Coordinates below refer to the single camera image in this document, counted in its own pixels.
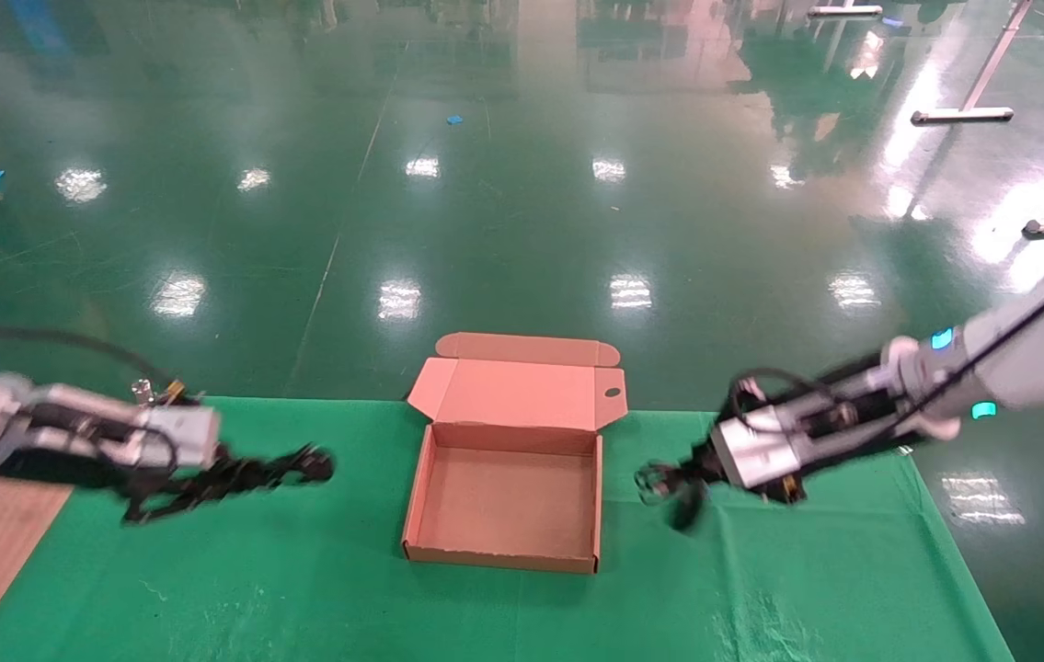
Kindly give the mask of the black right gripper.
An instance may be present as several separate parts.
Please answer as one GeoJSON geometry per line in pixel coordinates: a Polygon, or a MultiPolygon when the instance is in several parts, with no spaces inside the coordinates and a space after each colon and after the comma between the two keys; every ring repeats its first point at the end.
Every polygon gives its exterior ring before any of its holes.
{"type": "Polygon", "coordinates": [[[846,462],[917,443],[929,406],[929,378],[909,360],[855,360],[818,377],[749,369],[731,381],[694,462],[647,462],[640,499],[671,499],[673,531],[694,531],[711,487],[736,487],[791,506],[805,478],[846,462]]]}

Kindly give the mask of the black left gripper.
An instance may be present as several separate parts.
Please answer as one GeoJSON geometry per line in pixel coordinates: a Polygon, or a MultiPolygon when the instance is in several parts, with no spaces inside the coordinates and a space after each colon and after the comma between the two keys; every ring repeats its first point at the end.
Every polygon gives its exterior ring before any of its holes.
{"type": "Polygon", "coordinates": [[[281,486],[306,452],[235,455],[220,444],[221,427],[206,406],[109,417],[39,404],[1,425],[0,476],[109,490],[130,506],[198,506],[281,486]]]}

